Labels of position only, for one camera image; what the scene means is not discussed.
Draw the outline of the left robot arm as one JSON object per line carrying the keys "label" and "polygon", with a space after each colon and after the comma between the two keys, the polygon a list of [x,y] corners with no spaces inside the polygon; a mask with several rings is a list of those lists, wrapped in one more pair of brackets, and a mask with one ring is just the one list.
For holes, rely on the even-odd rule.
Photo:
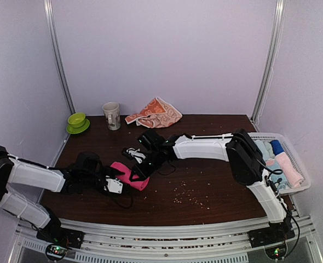
{"label": "left robot arm", "polygon": [[80,194],[85,188],[121,194],[123,172],[103,165],[93,152],[81,152],[66,167],[50,167],[10,155],[0,146],[0,208],[29,222],[42,238],[52,243],[69,240],[59,218],[48,207],[34,201],[26,190],[37,188],[63,195]]}

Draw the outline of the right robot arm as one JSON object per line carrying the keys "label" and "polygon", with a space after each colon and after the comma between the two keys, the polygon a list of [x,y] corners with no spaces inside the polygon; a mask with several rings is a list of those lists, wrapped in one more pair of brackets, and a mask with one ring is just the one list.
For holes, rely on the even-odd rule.
{"label": "right robot arm", "polygon": [[281,170],[264,163],[261,150],[246,130],[221,135],[174,134],[168,138],[148,130],[138,141],[144,150],[131,147],[123,151],[136,162],[130,175],[132,181],[148,179],[166,162],[186,159],[227,162],[234,181],[247,188],[261,207],[258,215],[241,219],[246,224],[262,220],[260,226],[252,226],[247,231],[252,247],[283,243],[301,236],[297,220],[273,182],[273,176]]}

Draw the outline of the pink microfiber towel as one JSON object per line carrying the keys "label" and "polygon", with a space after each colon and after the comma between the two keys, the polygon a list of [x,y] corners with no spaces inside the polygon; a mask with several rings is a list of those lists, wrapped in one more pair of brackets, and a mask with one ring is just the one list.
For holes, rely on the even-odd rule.
{"label": "pink microfiber towel", "polygon": [[113,162],[111,164],[111,168],[114,168],[122,173],[120,175],[116,175],[117,179],[139,191],[143,191],[149,183],[150,178],[140,181],[136,174],[134,174],[132,176],[132,180],[130,180],[131,170],[121,162]]}

